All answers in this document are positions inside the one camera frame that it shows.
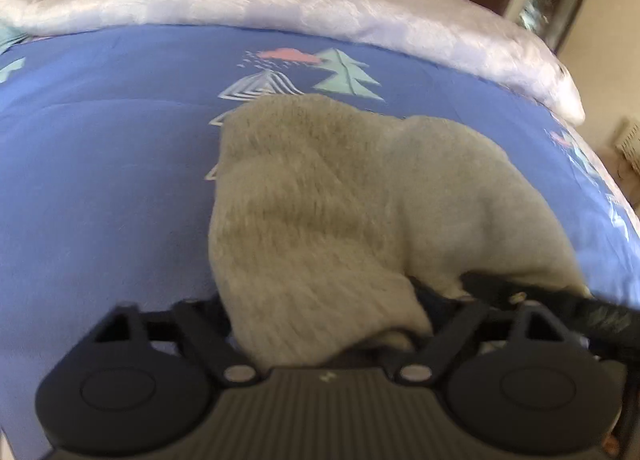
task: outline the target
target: beige cloth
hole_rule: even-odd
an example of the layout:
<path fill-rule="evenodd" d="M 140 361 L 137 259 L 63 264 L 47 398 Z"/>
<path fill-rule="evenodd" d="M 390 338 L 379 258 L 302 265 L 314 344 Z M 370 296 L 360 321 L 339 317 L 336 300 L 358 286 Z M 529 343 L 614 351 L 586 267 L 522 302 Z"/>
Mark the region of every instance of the beige cloth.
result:
<path fill-rule="evenodd" d="M 447 297 L 469 270 L 584 290 L 542 196 L 459 123 L 260 98 L 225 120 L 217 176 L 210 260 L 262 368 L 319 364 L 390 329 L 429 334 L 408 275 Z"/>

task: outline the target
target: green tree print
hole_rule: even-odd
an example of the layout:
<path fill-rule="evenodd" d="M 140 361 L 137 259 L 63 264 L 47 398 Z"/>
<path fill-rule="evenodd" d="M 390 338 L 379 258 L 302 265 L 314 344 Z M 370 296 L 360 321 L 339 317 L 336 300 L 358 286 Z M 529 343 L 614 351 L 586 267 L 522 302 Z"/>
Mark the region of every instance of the green tree print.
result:
<path fill-rule="evenodd" d="M 328 70 L 334 72 L 335 75 L 326 78 L 314 86 L 316 90 L 332 91 L 333 93 L 356 94 L 358 96 L 368 96 L 383 100 L 373 91 L 365 88 L 361 82 L 367 84 L 380 85 L 378 81 L 369 77 L 362 67 L 367 68 L 368 64 L 351 59 L 346 53 L 335 48 L 329 48 L 316 54 L 316 57 L 322 59 L 322 62 L 315 64 L 314 68 Z"/>

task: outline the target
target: silver bolt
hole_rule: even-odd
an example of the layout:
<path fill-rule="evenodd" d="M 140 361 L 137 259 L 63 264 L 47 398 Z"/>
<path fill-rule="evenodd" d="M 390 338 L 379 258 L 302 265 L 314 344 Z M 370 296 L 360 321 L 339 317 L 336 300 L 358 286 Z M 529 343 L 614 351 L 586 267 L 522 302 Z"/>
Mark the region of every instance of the silver bolt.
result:
<path fill-rule="evenodd" d="M 254 380 L 256 374 L 257 372 L 251 366 L 236 364 L 236 366 L 229 366 L 224 376 L 229 382 L 249 382 Z"/>
<path fill-rule="evenodd" d="M 526 300 L 527 300 L 527 294 L 525 294 L 524 292 L 517 292 L 509 298 L 509 303 L 512 305 L 517 305 Z"/>
<path fill-rule="evenodd" d="M 400 370 L 400 376 L 409 382 L 425 382 L 432 374 L 431 368 L 422 364 L 408 364 Z"/>

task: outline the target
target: black mechanical device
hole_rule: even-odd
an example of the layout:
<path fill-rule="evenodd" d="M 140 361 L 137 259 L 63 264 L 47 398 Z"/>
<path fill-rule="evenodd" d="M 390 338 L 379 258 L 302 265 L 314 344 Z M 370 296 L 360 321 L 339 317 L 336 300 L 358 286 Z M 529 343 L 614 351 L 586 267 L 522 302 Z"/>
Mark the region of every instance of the black mechanical device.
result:
<path fill-rule="evenodd" d="M 619 458 L 638 460 L 640 315 L 463 281 L 477 300 L 441 300 L 414 354 L 351 350 L 267 374 L 228 344 L 219 300 L 118 307 L 38 389 L 49 460 L 605 460 L 616 421 Z"/>

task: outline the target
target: beige fabric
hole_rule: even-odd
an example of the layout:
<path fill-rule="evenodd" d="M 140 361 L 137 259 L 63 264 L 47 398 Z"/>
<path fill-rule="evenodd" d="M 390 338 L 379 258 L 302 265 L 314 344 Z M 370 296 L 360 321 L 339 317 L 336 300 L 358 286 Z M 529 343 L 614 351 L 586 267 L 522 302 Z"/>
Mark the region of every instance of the beige fabric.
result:
<path fill-rule="evenodd" d="M 225 120 L 209 255 L 236 339 L 263 368 L 322 363 L 389 329 L 428 334 L 408 275 L 448 297 L 468 270 L 583 283 L 550 208 L 496 144 L 320 95 L 261 98 Z"/>

